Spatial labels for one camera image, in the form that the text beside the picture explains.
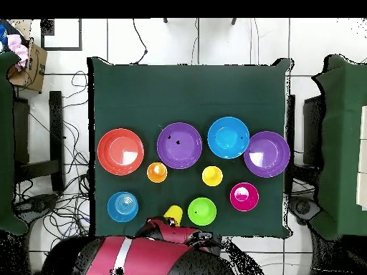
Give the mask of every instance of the grey stripe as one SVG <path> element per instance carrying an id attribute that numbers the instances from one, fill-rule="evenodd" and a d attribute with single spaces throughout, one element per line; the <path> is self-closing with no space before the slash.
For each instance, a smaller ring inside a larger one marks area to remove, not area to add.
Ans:
<path id="1" fill-rule="evenodd" d="M 125 238 L 123 244 L 121 245 L 120 251 L 118 252 L 118 256 L 116 257 L 115 265 L 113 270 L 116 271 L 118 268 L 125 269 L 125 260 L 126 256 L 128 255 L 131 243 L 133 240 L 131 238 Z"/>

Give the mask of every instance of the pink cloth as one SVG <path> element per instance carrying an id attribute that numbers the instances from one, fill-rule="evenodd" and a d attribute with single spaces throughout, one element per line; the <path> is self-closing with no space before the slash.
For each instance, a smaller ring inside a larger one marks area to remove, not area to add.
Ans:
<path id="1" fill-rule="evenodd" d="M 20 72 L 22 67 L 26 66 L 28 49 L 22 44 L 22 40 L 18 34 L 8 35 L 7 37 L 9 49 L 20 57 L 20 61 L 15 64 L 16 69 Z"/>

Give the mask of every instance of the cardboard box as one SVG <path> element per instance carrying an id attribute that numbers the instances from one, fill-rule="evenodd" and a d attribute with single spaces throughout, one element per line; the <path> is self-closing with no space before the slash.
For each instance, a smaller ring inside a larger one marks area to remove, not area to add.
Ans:
<path id="1" fill-rule="evenodd" d="M 9 81 L 13 85 L 42 92 L 46 60 L 47 51 L 34 44 L 33 38 L 31 38 L 26 69 L 18 72 L 15 66 L 11 67 L 8 71 Z"/>

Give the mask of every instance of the orange cup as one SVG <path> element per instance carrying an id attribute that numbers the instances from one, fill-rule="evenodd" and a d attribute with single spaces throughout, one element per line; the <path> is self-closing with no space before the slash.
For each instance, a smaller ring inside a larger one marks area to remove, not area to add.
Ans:
<path id="1" fill-rule="evenodd" d="M 148 166 L 146 174 L 150 181 L 161 183 L 167 177 L 167 168 L 163 163 L 151 163 Z"/>

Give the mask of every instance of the red plate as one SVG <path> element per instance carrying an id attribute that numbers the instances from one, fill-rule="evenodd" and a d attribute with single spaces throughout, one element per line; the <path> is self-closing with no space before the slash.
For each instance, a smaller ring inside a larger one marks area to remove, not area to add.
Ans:
<path id="1" fill-rule="evenodd" d="M 144 157 L 144 147 L 134 132 L 115 129 L 105 133 L 100 139 L 97 156 L 107 172 L 123 176 L 139 168 Z"/>

